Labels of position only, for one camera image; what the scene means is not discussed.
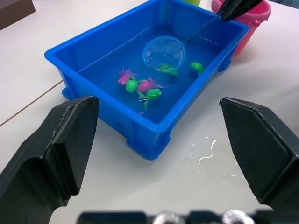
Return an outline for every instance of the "pink bucket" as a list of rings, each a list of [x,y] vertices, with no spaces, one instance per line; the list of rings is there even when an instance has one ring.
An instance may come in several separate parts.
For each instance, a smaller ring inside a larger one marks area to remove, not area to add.
[[[224,0],[212,0],[212,11],[214,13],[218,12]],[[241,42],[239,43],[235,53],[239,53],[247,44],[256,28],[264,21],[267,21],[271,14],[271,6],[266,0],[263,0],[256,7],[251,9],[249,12],[241,15],[235,20],[246,24],[250,27],[249,32],[243,37]]]

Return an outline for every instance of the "tub foot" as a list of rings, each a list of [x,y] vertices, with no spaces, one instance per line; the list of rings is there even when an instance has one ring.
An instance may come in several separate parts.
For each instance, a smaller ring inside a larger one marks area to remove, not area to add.
[[[156,158],[158,158],[158,156],[163,152],[169,142],[170,137],[165,142],[149,151],[148,149],[144,150],[144,148],[140,145],[131,144],[131,139],[128,139],[128,145],[147,160],[155,160]]]
[[[69,88],[65,87],[62,91],[61,91],[62,95],[64,97],[66,97],[68,100],[73,99],[73,97],[71,96],[71,92],[69,90]]]
[[[227,69],[230,65],[231,61],[230,60],[227,60],[227,61],[224,61],[218,68],[218,71],[219,72],[222,72],[224,71],[225,69]]]

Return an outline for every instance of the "pink toy fish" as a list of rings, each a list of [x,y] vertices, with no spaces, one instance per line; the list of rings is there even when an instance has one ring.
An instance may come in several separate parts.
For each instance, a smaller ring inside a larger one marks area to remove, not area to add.
[[[149,81],[143,81],[142,83],[140,83],[138,86],[138,90],[140,92],[146,92],[153,87],[163,88],[163,86],[161,85],[156,85],[156,82],[149,76]]]
[[[118,80],[119,85],[126,85],[127,81],[130,80],[130,77],[137,76],[136,73],[131,72],[131,69],[124,70],[124,68],[122,68],[118,73],[121,75]]]

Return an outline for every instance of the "toy fish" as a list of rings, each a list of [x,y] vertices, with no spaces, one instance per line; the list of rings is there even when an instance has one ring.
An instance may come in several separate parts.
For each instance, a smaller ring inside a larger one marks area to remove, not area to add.
[[[126,91],[128,92],[134,92],[138,86],[138,83],[147,81],[147,79],[136,81],[132,76],[129,76],[129,78],[131,78],[131,80],[126,82]]]
[[[173,76],[177,76],[178,72],[175,71],[173,67],[169,67],[168,64],[162,63],[161,67],[159,68],[159,71],[167,72],[169,74],[172,74]]]
[[[200,76],[202,74],[202,72],[204,71],[204,67],[202,66],[201,63],[198,63],[198,62],[192,62],[191,67],[193,69],[195,69],[196,71],[199,71],[198,76]]]
[[[146,92],[146,96],[140,92],[140,91],[136,91],[139,94],[139,99],[146,99],[146,101],[144,102],[144,108],[146,110],[146,108],[148,107],[148,102],[150,99],[157,99],[161,96],[162,92],[159,89],[152,89]]]
[[[130,76],[137,76],[136,73],[131,72],[131,69],[124,70],[124,68],[122,68],[122,70],[118,73],[121,75],[121,77],[118,80],[119,85],[126,85],[127,81],[130,80]]]
[[[138,86],[138,90],[140,92],[146,92],[153,87],[163,88],[163,86],[161,85],[156,85],[156,82],[149,76],[149,81],[143,81],[142,83],[140,83]]]

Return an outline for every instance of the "green toy fish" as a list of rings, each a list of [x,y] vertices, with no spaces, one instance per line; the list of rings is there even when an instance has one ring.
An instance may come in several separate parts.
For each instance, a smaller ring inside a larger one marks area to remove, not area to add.
[[[126,82],[126,91],[128,92],[134,92],[136,88],[138,87],[138,83],[147,81],[147,79],[136,81],[134,77],[129,76],[131,80]]]
[[[139,94],[139,99],[146,99],[146,101],[144,102],[144,108],[146,110],[147,106],[148,106],[148,102],[149,99],[157,99],[161,96],[162,92],[159,89],[152,89],[146,92],[146,96],[139,92],[138,90],[136,91]]]
[[[196,71],[199,71],[198,76],[200,76],[202,74],[202,72],[204,71],[204,67],[202,66],[201,63],[192,62],[191,67],[193,69],[195,69]]]
[[[173,67],[169,67],[168,64],[162,63],[161,67],[158,69],[159,71],[167,72],[169,74],[172,74],[173,76],[177,76],[178,72],[175,71]]]

